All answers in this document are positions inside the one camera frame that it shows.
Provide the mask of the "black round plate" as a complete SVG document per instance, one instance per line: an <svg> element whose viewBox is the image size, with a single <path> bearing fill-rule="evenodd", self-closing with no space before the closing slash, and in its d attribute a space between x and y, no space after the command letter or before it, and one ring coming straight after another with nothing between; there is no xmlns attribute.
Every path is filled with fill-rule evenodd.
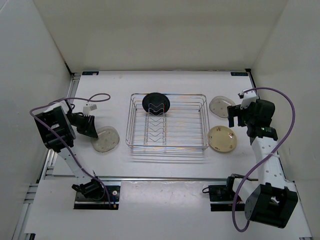
<svg viewBox="0 0 320 240"><path fill-rule="evenodd" d="M148 93L142 100L142 107L146 113L153 116L161 116L170 109L169 98L162 93Z"/></svg>

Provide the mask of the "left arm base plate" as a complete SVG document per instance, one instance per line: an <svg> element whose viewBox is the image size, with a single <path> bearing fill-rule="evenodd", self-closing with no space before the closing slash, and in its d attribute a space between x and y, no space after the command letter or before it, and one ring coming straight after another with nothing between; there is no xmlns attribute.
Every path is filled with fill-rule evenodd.
<svg viewBox="0 0 320 240"><path fill-rule="evenodd" d="M85 186L86 193L83 194L84 188L73 184L72 189L76 191L73 208L75 210L118 210L121 195L120 185L107 185L109 198L103 187L88 183Z"/></svg>

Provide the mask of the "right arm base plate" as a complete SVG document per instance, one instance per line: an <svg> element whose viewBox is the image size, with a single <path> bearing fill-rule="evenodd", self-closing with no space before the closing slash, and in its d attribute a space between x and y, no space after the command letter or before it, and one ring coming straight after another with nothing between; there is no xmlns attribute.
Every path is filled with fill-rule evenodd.
<svg viewBox="0 0 320 240"><path fill-rule="evenodd" d="M231 212L235 193L226 185L208 185L202 189L209 196L211 212Z"/></svg>

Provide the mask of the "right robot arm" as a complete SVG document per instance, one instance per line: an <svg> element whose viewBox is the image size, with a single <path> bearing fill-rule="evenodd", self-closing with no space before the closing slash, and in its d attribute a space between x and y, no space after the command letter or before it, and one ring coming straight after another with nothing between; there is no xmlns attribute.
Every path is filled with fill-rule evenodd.
<svg viewBox="0 0 320 240"><path fill-rule="evenodd" d="M243 100L242 104L228 106L229 126L247 128L250 145L258 167L258 184L243 175L227 178L224 193L230 200L244 202L248 221L283 229L286 227L297 203L298 194L290 190L277 154L278 135L270 126L275 105L267 100Z"/></svg>

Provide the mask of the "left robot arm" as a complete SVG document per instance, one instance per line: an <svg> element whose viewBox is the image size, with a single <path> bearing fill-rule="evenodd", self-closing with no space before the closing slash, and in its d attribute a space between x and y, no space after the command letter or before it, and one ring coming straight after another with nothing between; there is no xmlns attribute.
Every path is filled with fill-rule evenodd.
<svg viewBox="0 0 320 240"><path fill-rule="evenodd" d="M61 103L46 107L47 110L34 114L34 111L43 108L43 106L36 107L30 110L29 114L34 118L45 147L55 151L64 159L75 176L77 184L74 184L72 189L88 199L110 201L110 194L105 184L75 153L76 134L73 127L76 127L79 134L96 140L98 133L95 117L80 112L73 113L69 105L63 106Z"/></svg>

